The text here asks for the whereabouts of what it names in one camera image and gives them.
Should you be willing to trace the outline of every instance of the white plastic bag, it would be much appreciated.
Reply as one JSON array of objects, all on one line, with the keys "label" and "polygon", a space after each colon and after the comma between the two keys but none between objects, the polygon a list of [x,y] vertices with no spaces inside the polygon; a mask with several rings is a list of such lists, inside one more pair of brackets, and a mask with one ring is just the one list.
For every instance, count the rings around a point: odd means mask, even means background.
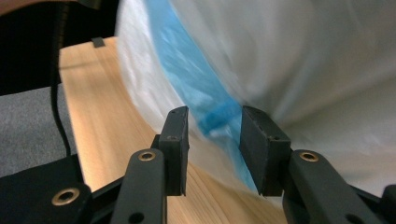
[{"label": "white plastic bag", "polygon": [[396,183],[395,3],[171,4],[120,4],[120,67],[155,131],[169,110],[191,108],[192,162],[254,189],[237,150],[238,104],[252,105],[272,116],[293,149],[323,154],[349,184],[379,196]]}]

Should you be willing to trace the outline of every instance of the blue tape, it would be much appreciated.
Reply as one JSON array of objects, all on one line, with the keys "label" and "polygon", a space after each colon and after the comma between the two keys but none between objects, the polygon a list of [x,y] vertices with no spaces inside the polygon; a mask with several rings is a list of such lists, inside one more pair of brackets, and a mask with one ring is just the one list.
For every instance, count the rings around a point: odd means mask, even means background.
[{"label": "blue tape", "polygon": [[189,107],[201,132],[226,151],[238,177],[256,189],[238,148],[241,106],[224,89],[168,0],[145,3],[154,47],[169,82]]}]

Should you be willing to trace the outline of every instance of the cable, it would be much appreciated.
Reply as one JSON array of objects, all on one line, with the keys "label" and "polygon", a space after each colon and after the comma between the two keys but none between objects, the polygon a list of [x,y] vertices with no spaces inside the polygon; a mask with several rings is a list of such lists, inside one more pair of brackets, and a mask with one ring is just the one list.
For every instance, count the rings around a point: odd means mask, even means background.
[{"label": "cable", "polygon": [[64,27],[66,26],[67,15],[69,11],[69,3],[59,3],[57,5],[56,19],[54,24],[54,34],[52,36],[51,59],[50,59],[50,104],[52,115],[58,128],[59,134],[64,141],[66,149],[66,157],[71,156],[70,144],[67,139],[64,126],[62,125],[58,109],[58,83],[59,75],[59,54],[64,45]]}]

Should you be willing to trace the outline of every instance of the gray carpet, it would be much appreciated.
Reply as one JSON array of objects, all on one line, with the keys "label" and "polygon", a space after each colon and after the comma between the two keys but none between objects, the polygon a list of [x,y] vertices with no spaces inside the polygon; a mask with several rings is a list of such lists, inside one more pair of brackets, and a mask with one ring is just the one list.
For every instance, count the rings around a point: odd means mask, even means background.
[{"label": "gray carpet", "polygon": [[[59,112],[76,153],[70,119],[59,86]],[[0,176],[65,157],[62,138],[50,109],[50,88],[0,96]]]}]

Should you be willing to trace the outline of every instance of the light wood board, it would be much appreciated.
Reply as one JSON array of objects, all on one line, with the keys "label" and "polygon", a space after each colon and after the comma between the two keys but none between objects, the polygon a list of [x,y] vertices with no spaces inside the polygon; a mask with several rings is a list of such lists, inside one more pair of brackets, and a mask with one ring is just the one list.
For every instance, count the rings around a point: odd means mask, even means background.
[{"label": "light wood board", "polygon": [[[130,156],[155,132],[125,90],[115,37],[95,49],[85,43],[61,54],[61,76],[85,183],[95,191],[123,176]],[[264,198],[226,188],[189,163],[187,197],[168,197],[168,223],[286,223]]]}]

